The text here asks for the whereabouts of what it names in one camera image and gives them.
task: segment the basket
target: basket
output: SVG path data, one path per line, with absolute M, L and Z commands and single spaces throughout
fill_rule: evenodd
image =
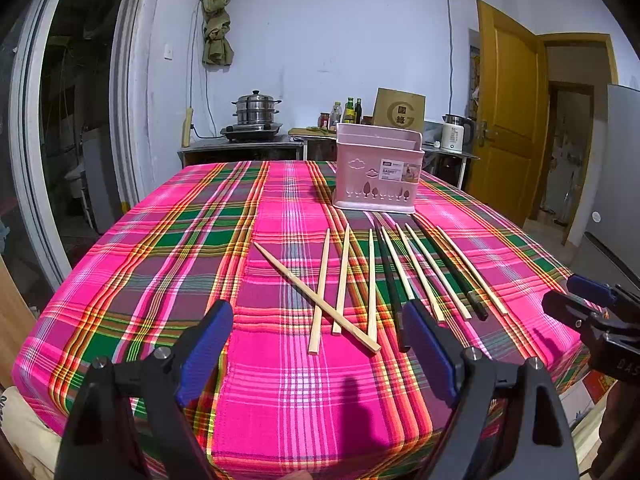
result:
M 339 123 L 334 205 L 341 209 L 415 213 L 422 135 Z

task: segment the wooden door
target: wooden door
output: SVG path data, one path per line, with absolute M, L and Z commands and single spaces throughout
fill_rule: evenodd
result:
M 480 160 L 473 163 L 466 190 L 522 226 L 531 211 L 545 147 L 545 45 L 480 0 L 478 17 L 480 102 L 474 154 Z
M 13 385 L 11 368 L 36 320 L 0 256 L 0 384 Z

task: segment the kettle handle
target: kettle handle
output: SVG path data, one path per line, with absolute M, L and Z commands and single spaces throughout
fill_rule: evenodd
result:
M 471 131 L 471 137 L 469 138 L 469 140 L 467 142 L 464 142 L 464 144 L 471 144 L 474 141 L 474 138 L 476 137 L 476 122 L 467 117 L 465 118 L 464 121 L 462 121 L 462 124 L 468 124 L 469 125 L 469 130 Z

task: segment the door handle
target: door handle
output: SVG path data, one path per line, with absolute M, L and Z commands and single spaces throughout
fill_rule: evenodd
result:
M 480 148 L 482 148 L 484 146 L 484 142 L 495 142 L 496 141 L 496 137 L 498 136 L 498 132 L 496 132 L 495 130 L 489 130 L 486 127 L 486 121 L 482 121 L 481 123 L 478 123 L 478 130 L 479 130 L 479 134 L 478 134 L 478 146 Z

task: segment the chopstick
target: chopstick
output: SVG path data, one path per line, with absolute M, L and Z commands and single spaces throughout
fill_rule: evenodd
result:
M 271 265 L 273 265 L 276 269 L 280 271 L 280 273 L 291 280 L 300 291 L 308 297 L 310 300 L 315 301 L 316 305 L 319 306 L 326 314 L 328 314 L 334 321 L 337 321 L 338 324 L 354 336 L 358 341 L 360 341 L 364 346 L 366 346 L 373 353 L 377 353 L 380 351 L 380 345 L 373 341 L 367 334 L 365 334 L 362 330 L 360 330 L 357 326 L 355 326 L 351 321 L 345 318 L 342 314 L 340 314 L 337 310 L 335 310 L 330 304 L 328 304 L 323 298 L 320 298 L 314 291 L 311 290 L 307 285 L 305 285 L 302 280 L 299 279 L 293 272 L 291 272 L 287 267 L 285 267 L 278 259 L 273 256 L 267 249 L 262 247 L 258 242 L 254 242 L 255 247 L 262 253 Z
M 454 241 L 451 238 L 449 238 L 449 235 L 447 235 L 446 232 L 444 232 L 441 227 L 436 226 L 436 229 L 440 232 L 442 237 L 449 243 L 449 245 L 451 245 L 453 250 L 456 251 L 458 256 L 460 256 L 460 259 L 465 263 L 465 265 L 467 266 L 469 271 L 473 274 L 475 279 L 478 280 L 479 285 L 484 289 L 484 291 L 486 292 L 487 296 L 489 298 L 491 298 L 491 301 L 497 307 L 497 309 L 500 311 L 500 313 L 503 314 L 504 316 L 508 315 L 509 311 L 503 305 L 502 301 L 498 298 L 498 296 L 496 296 L 494 294 L 494 292 L 491 290 L 491 287 L 484 280 L 484 278 L 482 278 L 482 275 L 478 272 L 478 270 L 473 266 L 473 264 L 465 256 L 465 253 L 463 253 L 460 250 L 460 248 L 454 243 Z
M 396 270 L 398 271 L 398 276 L 400 276 L 400 281 L 402 282 L 402 286 L 404 287 L 404 291 L 406 293 L 407 299 L 409 301 L 415 300 L 414 291 L 411 288 L 411 285 L 409 284 L 409 280 L 407 279 L 406 274 L 404 273 L 404 269 L 402 268 L 402 265 L 400 264 L 400 258 L 398 258 L 398 253 L 396 253 L 396 249 L 394 248 L 394 245 L 391 243 L 391 238 L 389 238 L 389 235 L 386 233 L 386 229 L 384 226 L 381 225 L 380 228 L 382 229 L 382 235 L 385 238 L 386 246 L 389 249 L 389 253 L 391 254 L 391 257 L 394 263 L 396 264 Z
M 342 260 L 340 261 L 340 279 L 338 281 L 338 298 L 335 301 L 335 309 L 340 313 L 344 313 L 344 297 L 347 291 L 347 266 L 349 264 L 349 246 L 351 245 L 349 240 L 349 223 L 344 228 L 344 240 L 342 242 Z M 334 321 L 334 326 L 331 329 L 333 335 L 340 335 L 342 328 Z
M 404 245 L 404 248 L 409 254 L 411 263 L 414 264 L 414 269 L 415 269 L 415 272 L 418 274 L 418 279 L 420 279 L 420 282 L 422 283 L 422 287 L 424 288 L 424 291 L 427 293 L 427 298 L 429 298 L 429 303 L 431 303 L 431 308 L 433 309 L 433 313 L 436 316 L 436 320 L 438 322 L 444 321 L 444 314 L 442 313 L 440 305 L 438 304 L 438 300 L 435 297 L 433 291 L 431 290 L 431 285 L 427 280 L 427 277 L 424 275 L 424 272 L 422 272 L 420 263 L 418 262 L 418 259 L 415 257 L 414 250 L 412 249 L 411 244 L 409 243 L 409 240 L 407 240 L 406 235 L 402 232 L 402 228 L 398 224 L 396 224 L 396 230 L 398 231 L 398 234 L 402 239 L 402 244 Z
M 425 257 L 427 262 L 429 263 L 429 266 L 431 267 L 431 270 L 433 270 L 433 272 L 435 272 L 436 276 L 440 280 L 440 283 L 442 284 L 442 286 L 445 288 L 445 290 L 447 291 L 447 293 L 451 297 L 451 300 L 456 305 L 456 307 L 457 307 L 458 311 L 460 312 L 460 314 L 462 315 L 462 317 L 465 318 L 465 319 L 471 319 L 471 314 L 469 314 L 469 311 L 466 309 L 465 304 L 462 303 L 462 301 L 460 301 L 460 298 L 458 297 L 456 292 L 453 290 L 453 288 L 451 287 L 451 285 L 449 284 L 449 282 L 445 278 L 444 274 L 442 273 L 442 271 L 438 267 L 438 264 L 431 257 L 430 252 L 424 246 L 424 244 L 422 243 L 420 238 L 418 238 L 418 236 L 415 234 L 414 230 L 411 229 L 411 226 L 409 224 L 405 224 L 405 227 L 409 231 L 409 234 L 411 235 L 411 237 L 414 239 L 414 242 L 418 246 L 418 248 L 420 249 L 420 252 Z
M 373 247 L 373 231 L 369 229 L 369 313 L 367 317 L 367 335 L 378 341 L 376 327 L 376 253 Z
M 388 249 L 386 242 L 383 240 L 380 227 L 376 226 L 376 237 L 378 238 L 378 246 L 380 247 L 380 259 L 382 259 L 382 268 L 385 271 L 386 290 L 389 292 L 389 302 L 394 314 L 394 326 L 396 327 L 396 338 L 398 339 L 398 348 L 402 352 L 406 352 L 409 347 L 404 344 L 404 326 L 402 325 L 402 304 L 398 296 L 398 288 L 396 287 L 396 279 L 389 261 Z
M 444 265 L 449 269 L 449 272 L 453 276 L 453 279 L 462 290 L 462 293 L 465 295 L 467 301 L 471 305 L 471 308 L 478 316 L 480 321 L 484 321 L 489 317 L 487 310 L 484 306 L 484 302 L 476 292 L 476 288 L 472 283 L 467 279 L 467 277 L 460 271 L 458 265 L 449 257 L 447 251 L 444 250 L 443 247 L 438 243 L 436 238 L 431 236 L 431 233 L 426 229 L 424 225 L 418 219 L 414 218 L 414 221 L 425 238 L 429 241 L 429 243 L 433 246 L 435 251 L 438 253 L 438 256 L 444 263 Z
M 320 263 L 320 276 L 318 277 L 318 296 L 324 299 L 324 286 L 326 284 L 326 266 L 329 261 L 329 237 L 331 231 L 326 230 L 324 245 L 322 246 L 322 260 Z M 311 336 L 309 346 L 306 350 L 311 355 L 318 355 L 320 351 L 320 327 L 322 324 L 322 309 L 316 305 L 314 307 L 314 320 L 311 324 Z

